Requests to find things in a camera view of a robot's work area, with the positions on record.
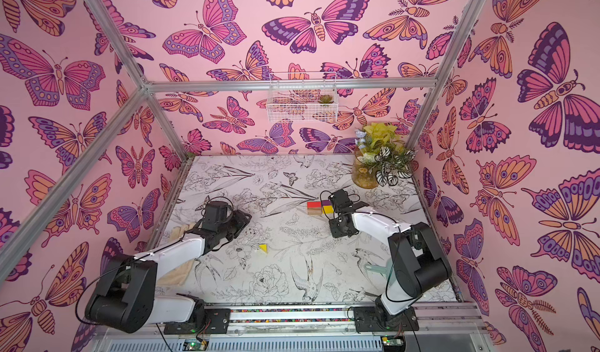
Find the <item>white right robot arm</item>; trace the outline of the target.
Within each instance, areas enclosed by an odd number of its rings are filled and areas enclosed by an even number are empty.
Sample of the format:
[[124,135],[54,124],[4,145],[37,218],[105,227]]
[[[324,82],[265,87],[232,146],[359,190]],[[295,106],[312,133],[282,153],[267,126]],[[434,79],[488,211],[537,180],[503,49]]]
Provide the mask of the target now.
[[364,233],[387,244],[391,255],[383,267],[384,291],[373,307],[367,308],[371,316],[362,316],[356,310],[355,323],[374,322],[384,330],[402,329],[412,320],[408,314],[412,305],[453,272],[434,230],[424,222],[399,222],[366,202],[351,200],[343,189],[330,194],[327,200],[333,208],[329,217],[331,236],[337,239]]

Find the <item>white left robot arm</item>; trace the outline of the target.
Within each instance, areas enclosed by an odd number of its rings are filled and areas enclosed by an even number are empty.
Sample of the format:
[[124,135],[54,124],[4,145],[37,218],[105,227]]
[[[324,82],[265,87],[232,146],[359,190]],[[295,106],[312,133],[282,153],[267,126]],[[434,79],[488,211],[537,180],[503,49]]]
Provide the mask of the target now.
[[206,302],[186,294],[156,294],[165,275],[233,242],[250,224],[251,214],[213,200],[204,214],[176,241],[136,255],[116,254],[97,278],[81,322],[136,333],[151,324],[207,325]]

